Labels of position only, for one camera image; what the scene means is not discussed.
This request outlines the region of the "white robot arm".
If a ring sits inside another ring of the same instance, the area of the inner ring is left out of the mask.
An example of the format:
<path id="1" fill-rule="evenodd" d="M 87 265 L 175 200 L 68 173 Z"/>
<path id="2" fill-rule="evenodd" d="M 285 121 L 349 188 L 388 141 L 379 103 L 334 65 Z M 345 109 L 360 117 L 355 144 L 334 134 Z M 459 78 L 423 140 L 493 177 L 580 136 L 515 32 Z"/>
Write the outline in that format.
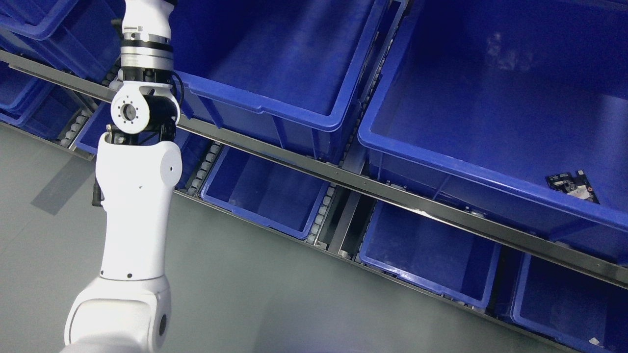
<path id="1" fill-rule="evenodd" d="M 64 353 L 155 353 L 171 319 L 167 221 L 182 176 L 175 144 L 184 89 L 175 76 L 175 0 L 128 0 L 121 20 L 123 82 L 98 143 L 93 205 L 106 213 L 100 273 L 74 300 Z"/>

